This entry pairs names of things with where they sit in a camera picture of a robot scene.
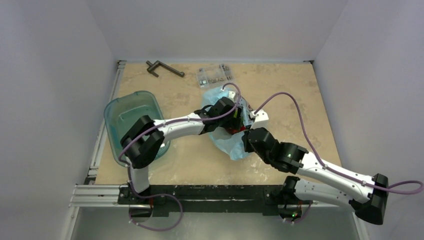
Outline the red fake apple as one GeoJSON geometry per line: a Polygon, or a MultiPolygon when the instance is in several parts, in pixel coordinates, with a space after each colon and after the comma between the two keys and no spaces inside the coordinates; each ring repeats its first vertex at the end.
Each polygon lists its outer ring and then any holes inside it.
{"type": "Polygon", "coordinates": [[[235,135],[237,133],[243,132],[246,130],[246,127],[242,125],[240,128],[225,128],[226,132],[230,135],[235,135]]]}

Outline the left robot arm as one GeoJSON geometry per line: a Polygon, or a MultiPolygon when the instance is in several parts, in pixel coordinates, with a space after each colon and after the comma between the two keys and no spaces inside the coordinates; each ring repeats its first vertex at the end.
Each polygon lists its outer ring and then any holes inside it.
{"type": "Polygon", "coordinates": [[[162,144],[185,136],[203,135],[225,127],[233,120],[242,97],[235,100],[221,97],[214,105],[198,109],[186,116],[172,119],[140,117],[120,140],[122,152],[118,159],[127,164],[129,197],[138,205],[149,199],[149,165],[162,144]]]}

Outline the light blue plastic bag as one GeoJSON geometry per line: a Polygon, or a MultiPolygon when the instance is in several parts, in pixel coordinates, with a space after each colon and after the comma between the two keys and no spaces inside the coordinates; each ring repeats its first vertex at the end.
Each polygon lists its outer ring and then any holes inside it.
{"type": "MultiPolygon", "coordinates": [[[[231,92],[233,92],[232,89],[226,88],[223,90],[221,86],[211,88],[203,93],[201,97],[201,107],[203,108],[208,105],[214,105],[222,97],[229,98],[231,92]]],[[[240,99],[239,106],[242,108],[242,126],[246,127],[252,125],[254,121],[249,118],[249,114],[254,109],[243,97],[240,99]]],[[[244,149],[244,143],[242,141],[244,133],[242,130],[234,132],[230,129],[218,127],[215,131],[210,132],[208,135],[213,144],[219,150],[229,155],[230,159],[233,161],[245,159],[250,155],[250,153],[246,152],[244,149]]]]}

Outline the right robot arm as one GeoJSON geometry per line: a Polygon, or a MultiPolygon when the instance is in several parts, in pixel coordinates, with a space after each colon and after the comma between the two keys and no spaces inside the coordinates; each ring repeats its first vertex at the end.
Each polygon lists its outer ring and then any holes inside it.
{"type": "Polygon", "coordinates": [[[242,136],[244,149],[267,165],[289,173],[280,196],[288,204],[315,200],[351,208],[361,220],[382,225],[389,186],[388,177],[360,174],[328,161],[291,142],[278,141],[264,127],[249,129],[242,136]]]}

